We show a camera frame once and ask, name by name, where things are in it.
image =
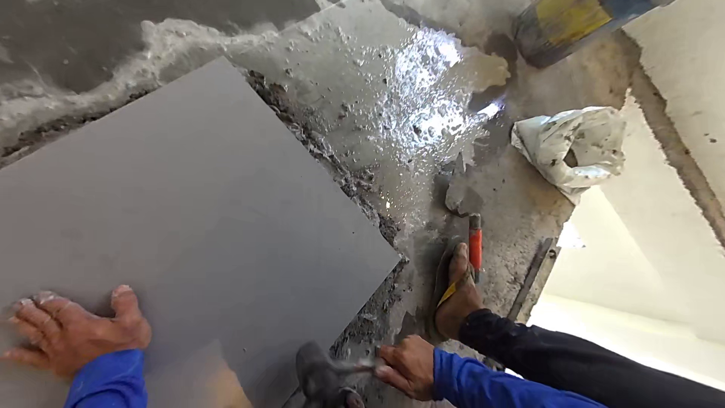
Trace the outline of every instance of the cement bag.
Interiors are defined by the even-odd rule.
[[[511,144],[572,203],[624,166],[624,120],[613,107],[585,107],[514,123]]]

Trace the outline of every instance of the hand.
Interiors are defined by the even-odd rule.
[[[407,336],[399,346],[381,346],[380,357],[388,365],[378,367],[375,375],[410,398],[429,401],[433,399],[433,350],[417,335]]]
[[[151,326],[133,290],[127,285],[113,290],[111,307],[116,317],[105,319],[53,292],[21,299],[10,322],[34,348],[16,347],[2,358],[71,378],[98,356],[148,347]]]

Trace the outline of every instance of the white wall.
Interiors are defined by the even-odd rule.
[[[725,346],[686,326],[544,294],[529,324],[567,332],[658,370],[725,391]]]
[[[725,1],[676,0],[625,31],[642,47],[642,66],[725,207]]]
[[[582,195],[530,324],[652,367],[725,385],[725,254],[634,98],[624,172]]]
[[[569,220],[586,245],[564,248],[545,292],[655,319],[686,321],[657,270],[599,187]]]

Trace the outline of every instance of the orange handle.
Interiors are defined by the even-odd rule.
[[[484,236],[481,229],[468,230],[468,260],[476,271],[481,269],[481,259],[484,252]]]

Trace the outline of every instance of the concrete floor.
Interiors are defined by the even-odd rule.
[[[423,332],[444,240],[467,228],[443,208],[436,176],[459,152],[483,200],[484,302],[506,314],[538,242],[557,236],[572,211],[509,145],[511,123],[619,108],[636,68],[619,34],[546,70],[529,67],[508,39],[528,3],[9,0],[0,15],[0,166],[225,55],[279,83],[321,145],[353,174],[372,175],[355,194],[399,230],[394,245],[410,262],[342,333],[335,355],[364,356]],[[408,404],[374,381],[357,387],[370,407]]]

